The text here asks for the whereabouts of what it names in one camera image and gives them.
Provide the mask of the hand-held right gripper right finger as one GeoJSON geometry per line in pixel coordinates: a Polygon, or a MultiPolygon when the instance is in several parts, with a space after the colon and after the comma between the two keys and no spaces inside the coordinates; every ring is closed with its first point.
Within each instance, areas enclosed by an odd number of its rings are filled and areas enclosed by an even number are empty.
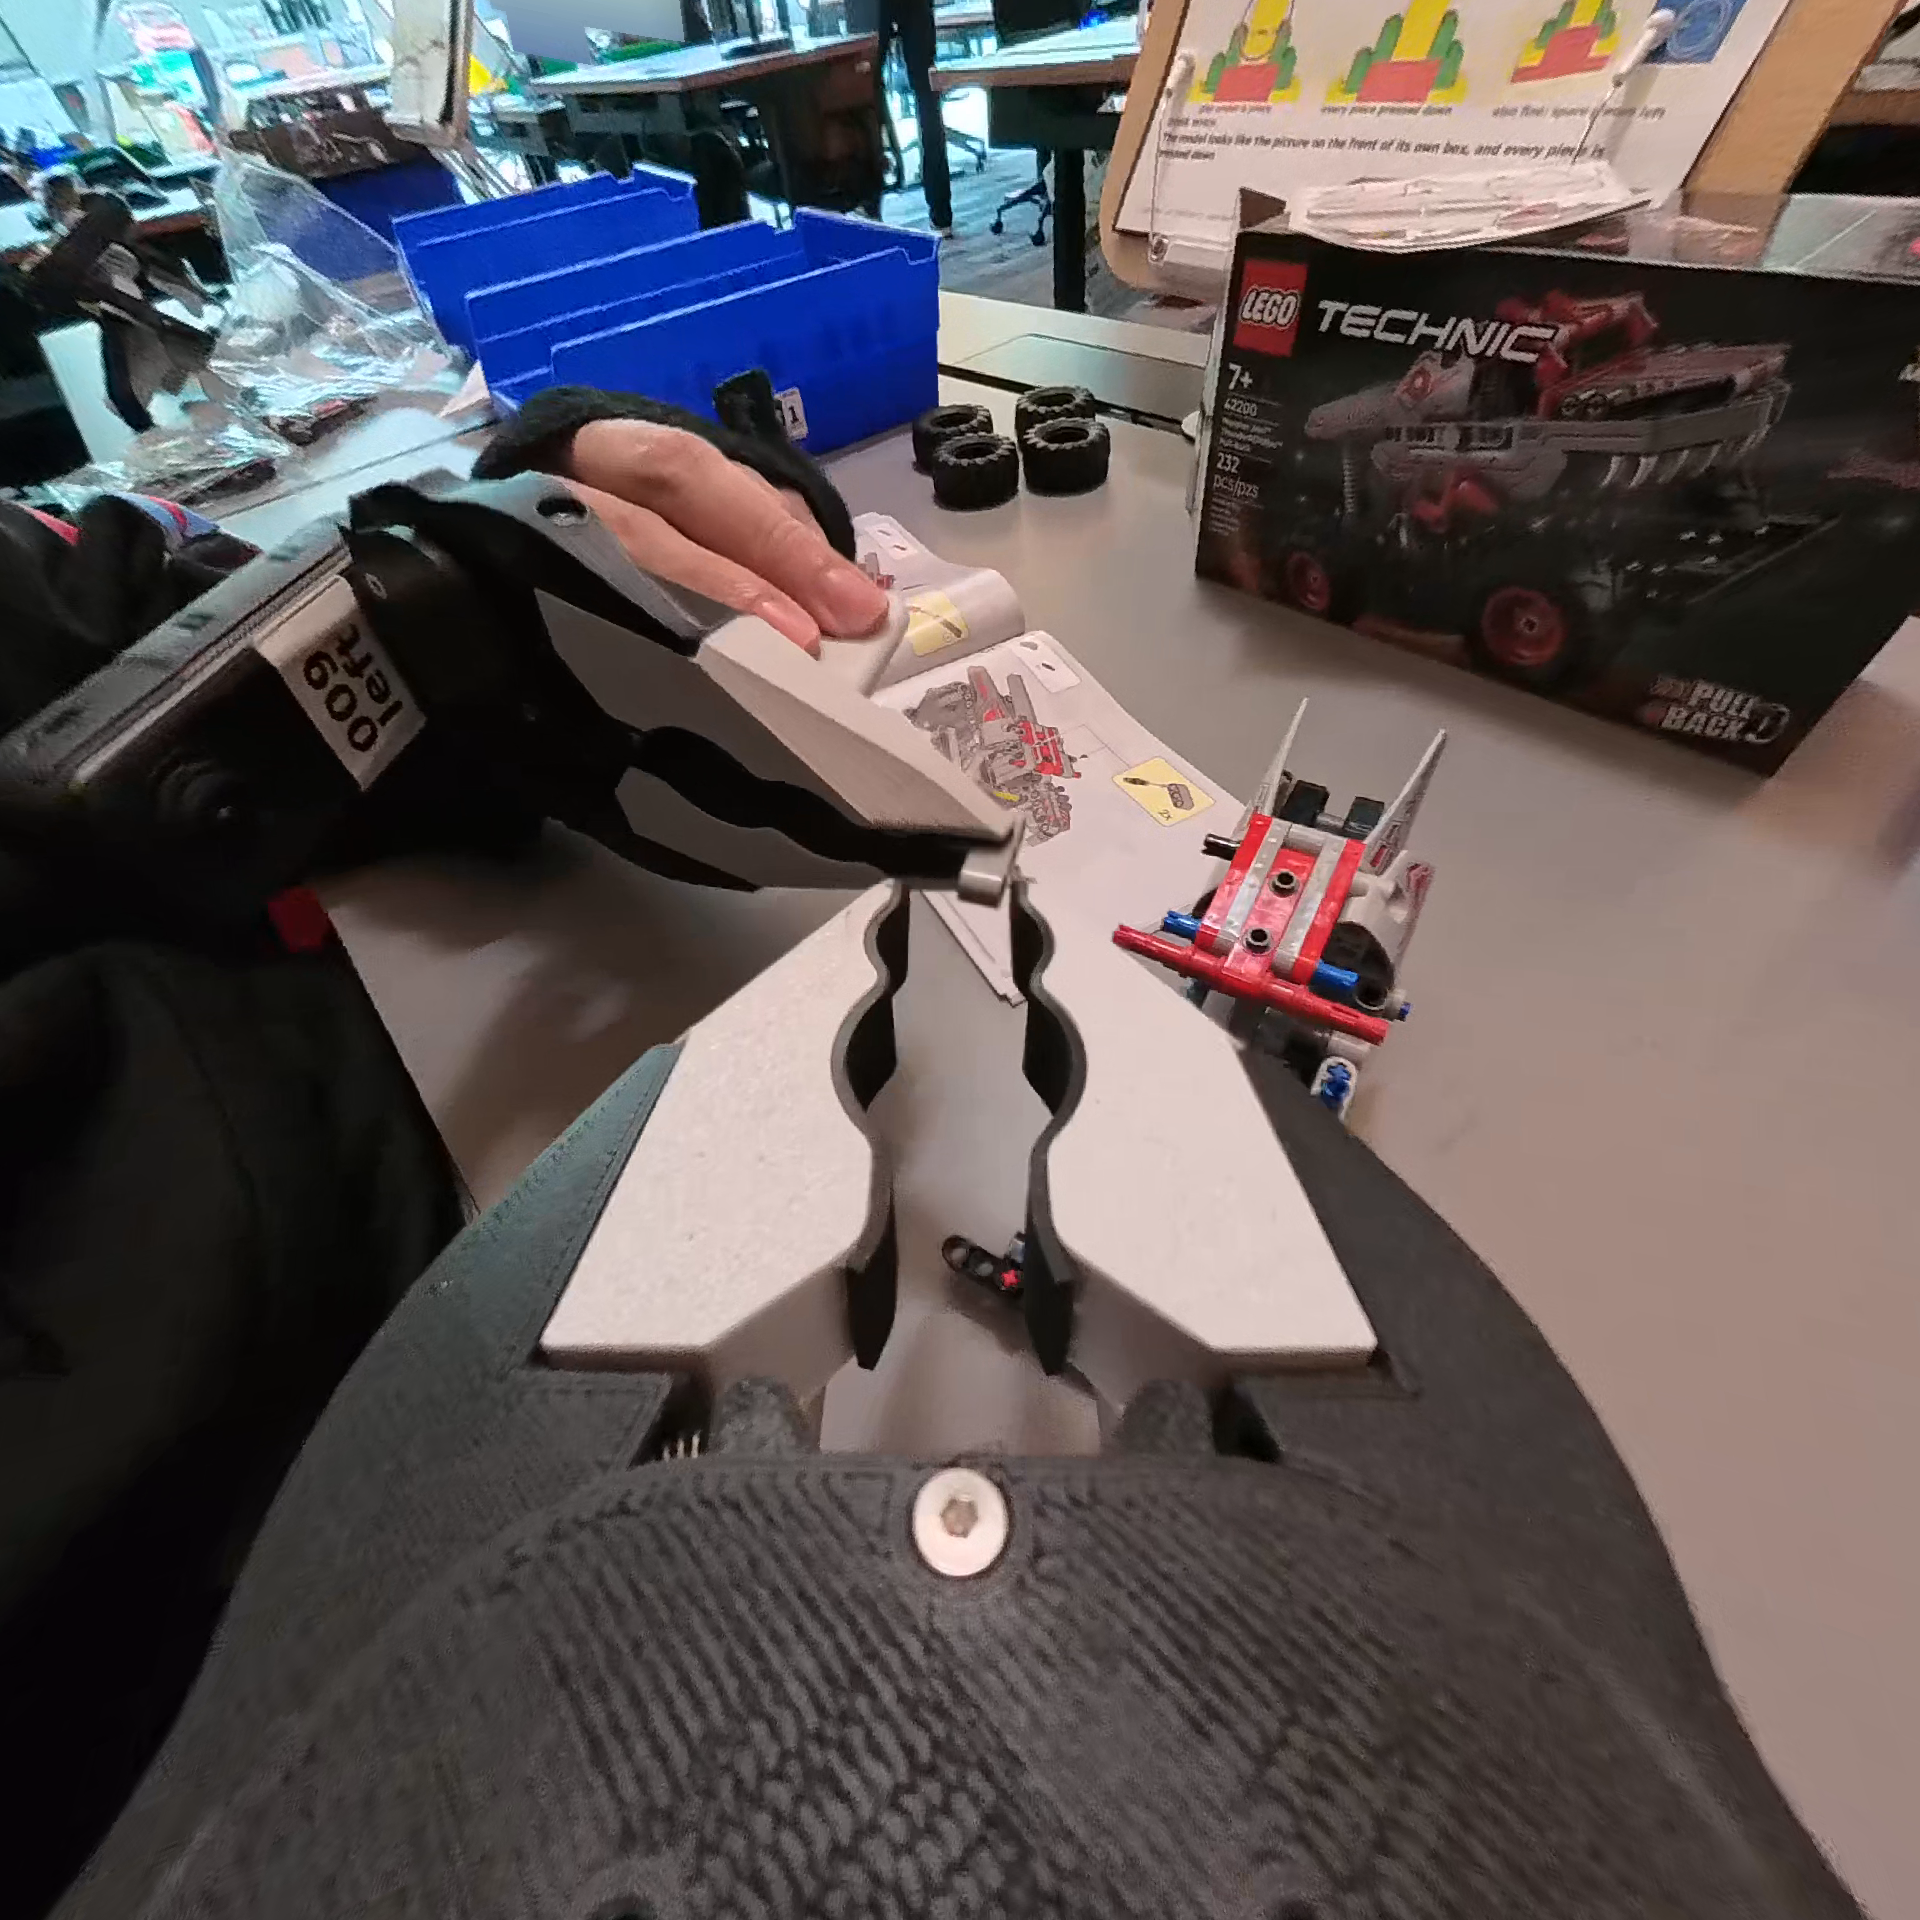
{"type": "Polygon", "coordinates": [[[1379,1335],[1228,1031],[1020,879],[1021,1316],[1103,1407],[1175,1381],[1355,1376],[1379,1335]]]}

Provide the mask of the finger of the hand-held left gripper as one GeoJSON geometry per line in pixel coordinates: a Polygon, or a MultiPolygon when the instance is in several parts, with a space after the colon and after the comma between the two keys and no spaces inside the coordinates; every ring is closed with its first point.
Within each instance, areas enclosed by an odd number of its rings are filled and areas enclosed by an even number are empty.
{"type": "Polygon", "coordinates": [[[622,772],[612,848],[735,892],[951,892],[970,861],[970,786],[932,772],[622,772]]]}
{"type": "Polygon", "coordinates": [[[691,612],[691,653],[553,592],[538,605],[555,655],[614,724],[622,772],[932,772],[966,783],[966,848],[1023,833],[899,713],[875,705],[825,655],[754,615],[691,612]]]}

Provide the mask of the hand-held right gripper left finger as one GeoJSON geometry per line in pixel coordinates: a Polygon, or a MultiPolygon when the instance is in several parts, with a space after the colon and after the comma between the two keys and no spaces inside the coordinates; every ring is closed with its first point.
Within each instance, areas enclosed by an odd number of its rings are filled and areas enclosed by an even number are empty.
{"type": "Polygon", "coordinates": [[[553,1365],[825,1388],[895,1320],[895,1071],[910,903],[874,887],[698,1022],[551,1311],[553,1365]]]}

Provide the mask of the brick-built toy truck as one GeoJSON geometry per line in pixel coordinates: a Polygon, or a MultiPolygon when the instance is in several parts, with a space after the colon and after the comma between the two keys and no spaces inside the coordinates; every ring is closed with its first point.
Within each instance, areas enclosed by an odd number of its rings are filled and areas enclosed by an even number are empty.
{"type": "Polygon", "coordinates": [[[1305,713],[1298,704],[1237,833],[1205,837],[1219,873],[1202,901],[1110,938],[1177,975],[1193,1006],[1228,1001],[1231,1029],[1346,1120],[1362,1069],[1411,1014],[1401,970],[1433,864],[1409,840],[1449,733],[1436,730],[1397,798],[1333,812],[1329,788],[1292,762],[1305,713]]]}

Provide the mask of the grey desk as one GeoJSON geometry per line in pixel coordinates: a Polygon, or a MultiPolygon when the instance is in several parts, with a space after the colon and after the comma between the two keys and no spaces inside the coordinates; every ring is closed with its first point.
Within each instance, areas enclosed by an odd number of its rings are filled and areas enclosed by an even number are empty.
{"type": "Polygon", "coordinates": [[[1103,1407],[1023,1009],[931,889],[612,848],[561,482],[353,508],[45,700],[5,828],[358,975],[463,1221],[346,1365],[61,1916],[1915,1916],[1915,709],[1773,776],[1463,678],[1359,1135],[1238,1044],[1377,1335],[1103,1407]],[[908,893],[895,1320],[825,1388],[549,1361],[685,1032],[908,893]]]}

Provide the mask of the person's left hand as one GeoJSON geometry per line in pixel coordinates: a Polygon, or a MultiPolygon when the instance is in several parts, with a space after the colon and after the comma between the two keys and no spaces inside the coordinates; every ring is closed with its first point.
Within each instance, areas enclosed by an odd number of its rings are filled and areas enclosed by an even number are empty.
{"type": "Polygon", "coordinates": [[[705,439],[662,422],[583,424],[566,485],[631,559],[817,655],[891,622],[891,598],[828,540],[811,510],[705,439]]]}

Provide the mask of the instruction booklet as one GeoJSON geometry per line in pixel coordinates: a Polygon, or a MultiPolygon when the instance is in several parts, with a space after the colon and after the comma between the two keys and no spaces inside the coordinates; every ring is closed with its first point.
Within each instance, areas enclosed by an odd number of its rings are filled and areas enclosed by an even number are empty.
{"type": "Polygon", "coordinates": [[[1021,876],[1100,929],[1189,910],[1215,873],[1206,837],[1242,804],[1030,626],[1003,573],[941,559],[882,514],[855,517],[855,551],[895,598],[868,696],[1023,817],[1021,876]]]}

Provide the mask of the crumpled clear plastic bags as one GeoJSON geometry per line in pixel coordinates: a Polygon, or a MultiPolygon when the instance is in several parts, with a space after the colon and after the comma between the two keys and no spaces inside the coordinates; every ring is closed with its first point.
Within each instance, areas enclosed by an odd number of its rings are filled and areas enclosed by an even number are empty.
{"type": "Polygon", "coordinates": [[[394,402],[438,405],[463,357],[394,244],[315,182],[227,151],[211,191],[228,281],[203,388],[294,447],[394,402]]]}

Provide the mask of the black toy set box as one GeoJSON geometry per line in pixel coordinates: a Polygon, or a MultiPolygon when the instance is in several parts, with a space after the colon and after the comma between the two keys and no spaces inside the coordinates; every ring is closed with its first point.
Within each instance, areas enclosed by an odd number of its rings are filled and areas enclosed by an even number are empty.
{"type": "Polygon", "coordinates": [[[1915,615],[1915,273],[1913,198],[1243,213],[1193,569],[1769,776],[1915,615]]]}

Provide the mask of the instruction sheet board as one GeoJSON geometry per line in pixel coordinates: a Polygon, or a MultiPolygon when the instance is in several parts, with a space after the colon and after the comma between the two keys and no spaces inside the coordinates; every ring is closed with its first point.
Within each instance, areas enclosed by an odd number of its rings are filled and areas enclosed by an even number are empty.
{"type": "Polygon", "coordinates": [[[1841,120],[1891,1],[1147,4],[1102,184],[1118,278],[1226,288],[1319,184],[1604,159],[1649,206],[1767,198],[1841,120]]]}

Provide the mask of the clear plastic bag with papers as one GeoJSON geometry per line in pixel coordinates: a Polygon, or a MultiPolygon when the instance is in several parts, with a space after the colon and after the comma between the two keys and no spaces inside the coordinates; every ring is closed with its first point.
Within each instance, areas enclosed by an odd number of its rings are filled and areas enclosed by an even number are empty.
{"type": "Polygon", "coordinates": [[[1345,249],[1418,254],[1558,233],[1649,200],[1610,161],[1575,159],[1319,184],[1287,204],[1287,226],[1345,249]]]}

